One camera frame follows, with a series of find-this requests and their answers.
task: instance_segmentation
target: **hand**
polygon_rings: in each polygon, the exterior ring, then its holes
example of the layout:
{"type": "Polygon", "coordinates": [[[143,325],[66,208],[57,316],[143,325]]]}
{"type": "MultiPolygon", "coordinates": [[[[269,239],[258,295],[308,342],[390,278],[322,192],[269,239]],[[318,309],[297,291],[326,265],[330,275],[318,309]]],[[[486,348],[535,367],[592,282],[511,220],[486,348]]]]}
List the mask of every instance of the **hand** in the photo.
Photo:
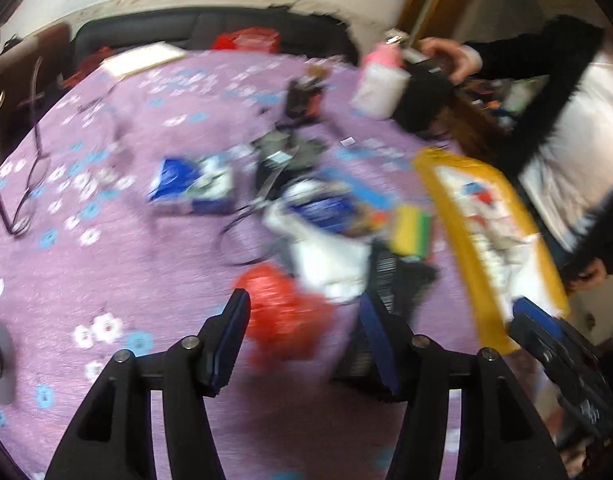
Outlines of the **hand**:
{"type": "Polygon", "coordinates": [[[426,38],[420,42],[420,50],[429,57],[445,55],[453,61],[455,70],[449,78],[455,84],[462,83],[468,76],[479,72],[480,66],[454,40],[426,38]]]}
{"type": "Polygon", "coordinates": [[[589,290],[596,285],[600,285],[607,279],[607,269],[604,262],[599,258],[594,259],[589,266],[578,275],[577,280],[569,283],[571,290],[589,290]]]}

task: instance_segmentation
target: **black cardigan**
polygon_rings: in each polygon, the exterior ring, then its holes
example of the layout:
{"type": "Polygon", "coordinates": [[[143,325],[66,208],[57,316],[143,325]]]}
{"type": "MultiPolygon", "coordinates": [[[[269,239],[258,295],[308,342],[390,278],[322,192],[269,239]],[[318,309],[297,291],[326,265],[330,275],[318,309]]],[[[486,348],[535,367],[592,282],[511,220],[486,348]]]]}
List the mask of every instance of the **black cardigan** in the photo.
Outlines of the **black cardigan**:
{"type": "MultiPolygon", "coordinates": [[[[493,43],[467,43],[482,57],[478,77],[523,79],[548,75],[549,82],[527,107],[509,136],[493,147],[493,164],[514,181],[551,134],[585,69],[602,46],[603,31],[571,16],[558,16],[538,34],[493,43]]],[[[573,279],[594,258],[613,274],[613,196],[575,253],[559,269],[573,279]]]]}

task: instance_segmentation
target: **floral tablecloth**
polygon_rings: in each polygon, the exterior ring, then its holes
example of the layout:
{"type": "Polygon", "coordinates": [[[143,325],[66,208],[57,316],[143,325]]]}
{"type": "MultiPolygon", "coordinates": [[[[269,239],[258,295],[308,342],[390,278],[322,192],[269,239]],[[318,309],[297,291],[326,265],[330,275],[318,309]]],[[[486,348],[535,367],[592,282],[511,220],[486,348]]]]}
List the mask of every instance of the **floral tablecloth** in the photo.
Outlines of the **floral tablecloth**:
{"type": "MultiPolygon", "coordinates": [[[[91,383],[120,348],[137,355],[169,348],[219,312],[241,270],[214,249],[221,217],[157,218],[145,195],[166,155],[228,152],[239,171],[240,200],[250,196],[254,155],[247,143],[268,131],[291,77],[305,60],[236,52],[196,52],[174,64],[114,82],[94,72],[41,121],[51,168],[35,192],[30,232],[10,238],[0,221],[0,319],[16,345],[17,398],[0,407],[0,439],[32,479],[41,479],[91,383]],[[96,105],[87,106],[103,98],[96,105]],[[271,111],[260,114],[263,108],[271,111]],[[103,186],[114,128],[131,154],[122,178],[103,186]]],[[[346,150],[323,125],[324,166],[363,180],[387,200],[427,203],[410,159],[421,142],[392,121],[354,112],[355,68],[329,79],[325,115],[358,141],[346,150]]],[[[0,168],[10,214],[33,162],[28,136],[0,168]]],[[[253,250],[256,219],[235,236],[253,250]]],[[[447,349],[475,352],[477,337],[456,263],[436,232],[440,279],[420,307],[415,330],[447,349]]],[[[328,383],[353,326],[356,305],[336,309],[316,359],[261,373],[245,341],[231,383],[206,402],[229,479],[384,478],[403,406],[372,402],[328,383]]],[[[158,478],[170,478],[161,397],[154,395],[158,478]]],[[[455,470],[458,396],[452,396],[443,477],[455,470]]]]}

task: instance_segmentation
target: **black leather couch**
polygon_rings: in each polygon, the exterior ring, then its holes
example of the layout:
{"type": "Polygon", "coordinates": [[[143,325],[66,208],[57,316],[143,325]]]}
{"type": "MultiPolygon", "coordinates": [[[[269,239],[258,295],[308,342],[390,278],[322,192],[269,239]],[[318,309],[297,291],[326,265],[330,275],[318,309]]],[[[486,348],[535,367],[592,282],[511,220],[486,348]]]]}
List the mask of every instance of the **black leather couch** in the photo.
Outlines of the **black leather couch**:
{"type": "Polygon", "coordinates": [[[204,50],[211,48],[220,34],[247,27],[277,30],[284,54],[307,57],[343,54],[347,61],[358,63],[358,50],[349,37],[347,24],[332,16],[296,14],[288,7],[180,7],[86,23],[72,42],[66,72],[73,73],[82,60],[103,46],[121,52],[166,41],[187,50],[204,50]]]}

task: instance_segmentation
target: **metal screw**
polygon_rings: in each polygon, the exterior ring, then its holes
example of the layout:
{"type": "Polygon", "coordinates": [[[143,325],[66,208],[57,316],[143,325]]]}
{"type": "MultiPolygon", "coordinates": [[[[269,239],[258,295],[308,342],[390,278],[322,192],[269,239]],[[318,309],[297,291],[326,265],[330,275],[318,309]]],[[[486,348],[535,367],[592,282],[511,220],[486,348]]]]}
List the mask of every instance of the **metal screw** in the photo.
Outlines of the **metal screw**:
{"type": "Polygon", "coordinates": [[[129,357],[131,357],[131,352],[128,350],[118,350],[113,354],[113,359],[118,363],[125,362],[129,357]]]}
{"type": "Polygon", "coordinates": [[[200,340],[194,336],[194,335],[189,335],[186,336],[183,340],[182,340],[182,346],[184,348],[186,348],[187,350],[191,350],[192,348],[196,348],[197,345],[200,344],[200,340]]]}
{"type": "Polygon", "coordinates": [[[430,343],[431,342],[426,335],[416,334],[411,339],[411,344],[417,348],[427,348],[430,343]]]}
{"type": "Polygon", "coordinates": [[[482,348],[482,357],[484,357],[487,361],[495,361],[500,354],[493,348],[482,348]]]}

